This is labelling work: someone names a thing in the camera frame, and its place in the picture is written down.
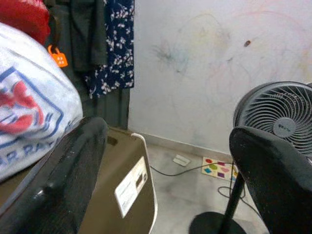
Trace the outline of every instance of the black cable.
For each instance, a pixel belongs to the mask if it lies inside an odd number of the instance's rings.
[[[191,169],[188,169],[188,170],[185,170],[185,171],[183,171],[183,172],[180,172],[180,173],[177,173],[177,174],[173,174],[173,175],[169,175],[169,174],[160,172],[159,170],[155,169],[155,168],[152,167],[152,166],[150,166],[150,167],[151,167],[154,171],[158,172],[159,174],[162,174],[163,176],[179,176],[179,175],[181,175],[181,174],[190,172],[190,171],[192,171],[192,170],[195,170],[195,169],[198,169],[198,168],[202,168],[202,167],[206,167],[206,166],[210,166],[210,165],[214,165],[214,164],[218,164],[218,162],[214,162],[214,163],[210,163],[210,164],[206,164],[206,165],[194,167],[194,168],[191,168]]]
[[[224,196],[224,197],[226,197],[226,198],[230,198],[229,196],[223,194],[223,193],[220,191],[221,189],[230,189],[230,188],[227,187],[227,186],[221,186],[221,187],[218,188],[218,193],[219,193],[221,196]],[[245,187],[244,187],[244,195],[240,197],[240,200],[241,200],[244,204],[246,204],[247,206],[249,206],[249,208],[252,209],[252,210],[262,219],[262,217],[261,217],[261,215],[258,213],[258,211],[243,199],[243,198],[245,197],[245,195],[246,195],[246,193],[245,193]]]
[[[187,173],[187,172],[190,172],[192,170],[196,170],[198,168],[202,168],[202,167],[206,167],[206,166],[210,166],[210,165],[214,165],[214,164],[217,164],[217,162],[214,162],[214,163],[210,163],[210,164],[206,164],[206,165],[202,165],[202,166],[198,166],[198,167],[194,167],[194,168],[191,168],[191,169],[187,169],[183,172],[180,172],[180,173],[177,173],[177,174],[166,174],[166,173],[163,173],[163,172],[160,172],[159,170],[157,170],[156,168],[154,168],[153,166],[150,166],[154,171],[158,172],[159,174],[163,175],[163,176],[179,176],[181,174],[184,174],[184,173]],[[234,167],[234,162],[225,162],[224,164],[231,164],[232,165],[232,176],[233,176],[233,167]],[[227,186],[221,186],[217,189],[218,193],[226,198],[230,198],[229,196],[226,196],[225,194],[223,194],[222,192],[220,192],[220,189],[222,188],[226,188],[226,189],[230,189],[230,193],[231,194],[231,188],[230,187],[227,187]],[[249,206],[250,209],[252,209],[261,219],[261,215],[258,213],[258,211],[252,207],[250,204],[248,204],[246,201],[243,200],[243,198],[246,196],[246,192],[245,192],[245,187],[244,187],[244,195],[240,198],[240,200],[246,204],[247,206]]]
[[[234,161],[232,160],[232,168],[231,168],[231,179],[230,179],[229,196],[231,196],[231,190],[232,190],[233,169],[234,169]]]

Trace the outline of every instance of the fan grille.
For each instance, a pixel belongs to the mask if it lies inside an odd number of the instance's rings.
[[[302,154],[312,153],[312,88],[295,82],[268,84],[241,103],[236,123],[275,134]]]

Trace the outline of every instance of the white label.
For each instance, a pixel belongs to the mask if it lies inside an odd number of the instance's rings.
[[[147,171],[144,157],[136,163],[126,177],[115,189],[115,197],[124,218],[132,207],[137,196],[147,181]]]

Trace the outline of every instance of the white bag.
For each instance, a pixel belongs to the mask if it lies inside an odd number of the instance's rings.
[[[78,92],[46,49],[0,23],[0,182],[42,158],[81,119]]]

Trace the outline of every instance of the fan stand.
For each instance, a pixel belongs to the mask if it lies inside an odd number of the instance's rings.
[[[246,234],[233,220],[244,183],[242,175],[238,173],[225,214],[205,212],[197,215],[191,222],[189,234]]]

